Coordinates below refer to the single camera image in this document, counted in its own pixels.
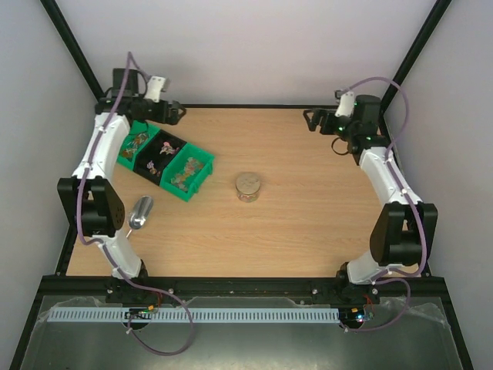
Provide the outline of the metal candy scoop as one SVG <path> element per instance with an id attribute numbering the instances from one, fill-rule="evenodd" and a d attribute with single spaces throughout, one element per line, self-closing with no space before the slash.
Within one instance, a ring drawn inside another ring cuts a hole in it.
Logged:
<path id="1" fill-rule="evenodd" d="M 153 208 L 153 204 L 154 200 L 151 196 L 143 196 L 137 200 L 129 214 L 129 231 L 126 237 L 129 237 L 134 230 L 139 230 L 144 226 Z"/>

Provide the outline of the clear glass jar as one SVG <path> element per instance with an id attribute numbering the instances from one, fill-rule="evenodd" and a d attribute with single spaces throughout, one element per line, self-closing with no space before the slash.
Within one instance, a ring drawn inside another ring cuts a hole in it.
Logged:
<path id="1" fill-rule="evenodd" d="M 260 189 L 236 189 L 236 196 L 239 200 L 245 202 L 245 203 L 251 203 L 254 202 L 255 200 L 258 199 L 260 195 Z"/>

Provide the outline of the white jar lid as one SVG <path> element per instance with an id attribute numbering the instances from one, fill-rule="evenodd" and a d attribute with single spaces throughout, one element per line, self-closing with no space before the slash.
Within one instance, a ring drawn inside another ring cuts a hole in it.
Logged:
<path id="1" fill-rule="evenodd" d="M 261 186 L 260 178 L 252 172 L 241 173 L 236 179 L 236 190 L 243 194 L 254 194 Z"/>

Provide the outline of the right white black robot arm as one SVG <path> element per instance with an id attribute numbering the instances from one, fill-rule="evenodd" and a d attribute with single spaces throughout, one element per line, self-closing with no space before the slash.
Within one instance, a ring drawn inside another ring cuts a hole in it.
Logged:
<path id="1" fill-rule="evenodd" d="M 382 205 L 368 251 L 344 263 L 336 274 L 335 292 L 346 302 L 386 275 L 421 276 L 438 222 L 436 206 L 411 189 L 396 164 L 391 141 L 379 129 L 380 111 L 380 98 L 349 91 L 340 95 L 335 109 L 303 112 L 309 131 L 318 130 L 347 144 L 347 153 L 367 175 Z"/>

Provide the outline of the black bin of lollipops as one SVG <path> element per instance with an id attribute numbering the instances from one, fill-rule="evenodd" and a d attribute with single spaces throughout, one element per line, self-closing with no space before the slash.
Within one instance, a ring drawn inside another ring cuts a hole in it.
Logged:
<path id="1" fill-rule="evenodd" d="M 136 155 L 133 171 L 159 186 L 163 171 L 187 144 L 164 130 L 159 130 Z"/>

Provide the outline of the green bin of sticks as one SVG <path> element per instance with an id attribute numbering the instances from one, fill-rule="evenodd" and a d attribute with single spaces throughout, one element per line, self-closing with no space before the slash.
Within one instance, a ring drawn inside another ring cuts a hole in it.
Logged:
<path id="1" fill-rule="evenodd" d="M 117 157 L 117 163 L 134 170 L 138 154 L 159 132 L 159 128 L 149 123 L 134 121 L 129 134 L 124 139 Z"/>

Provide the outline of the green bin of gummies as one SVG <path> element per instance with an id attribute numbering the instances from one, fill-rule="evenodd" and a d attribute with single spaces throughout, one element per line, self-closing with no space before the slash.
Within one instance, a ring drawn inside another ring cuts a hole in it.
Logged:
<path id="1" fill-rule="evenodd" d="M 215 156 L 187 143 L 165 167 L 159 186 L 188 202 L 213 173 Z"/>

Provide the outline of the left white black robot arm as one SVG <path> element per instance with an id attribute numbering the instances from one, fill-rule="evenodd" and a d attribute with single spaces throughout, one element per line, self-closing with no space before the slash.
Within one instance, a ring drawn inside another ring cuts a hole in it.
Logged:
<path id="1" fill-rule="evenodd" d="M 57 191 L 70 224 L 82 244 L 96 244 L 118 279 L 137 278 L 145 270 L 122 231 L 123 201 L 112 185 L 114 168 L 135 121 L 176 125 L 186 114 L 177 101 L 161 98 L 169 80 L 138 69 L 114 69 L 110 92 L 95 105 L 92 136 L 70 177 L 58 181 Z"/>

